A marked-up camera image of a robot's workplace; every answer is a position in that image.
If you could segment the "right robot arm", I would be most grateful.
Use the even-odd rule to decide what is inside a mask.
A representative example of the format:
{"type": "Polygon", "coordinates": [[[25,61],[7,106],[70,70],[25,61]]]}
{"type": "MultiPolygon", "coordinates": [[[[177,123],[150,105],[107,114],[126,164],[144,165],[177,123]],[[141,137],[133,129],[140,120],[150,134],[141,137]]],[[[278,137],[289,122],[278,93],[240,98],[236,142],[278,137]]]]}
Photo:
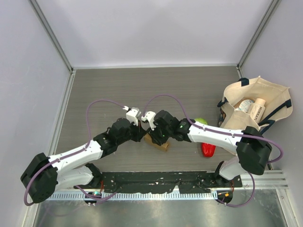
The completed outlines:
{"type": "Polygon", "coordinates": [[[234,156],[217,166],[213,180],[224,187],[243,173],[263,175],[267,166],[271,145],[253,127],[244,130],[228,130],[205,125],[192,119],[178,120],[169,112],[148,111],[142,117],[149,124],[148,134],[152,142],[161,146],[169,138],[177,141],[207,143],[221,147],[234,156]]]}

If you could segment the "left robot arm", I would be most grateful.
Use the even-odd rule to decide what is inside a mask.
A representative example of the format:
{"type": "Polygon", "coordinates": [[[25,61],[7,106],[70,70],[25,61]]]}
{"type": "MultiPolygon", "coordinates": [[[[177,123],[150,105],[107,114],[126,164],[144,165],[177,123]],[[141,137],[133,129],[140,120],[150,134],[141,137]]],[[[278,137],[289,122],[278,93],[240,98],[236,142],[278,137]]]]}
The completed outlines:
{"type": "Polygon", "coordinates": [[[58,155],[35,155],[20,178],[26,189],[25,205],[41,203],[63,188],[77,185],[97,188],[101,182],[101,173],[91,161],[116,152],[118,146],[125,142],[141,141],[146,133],[140,121],[119,118],[105,132],[84,145],[58,155]]]}

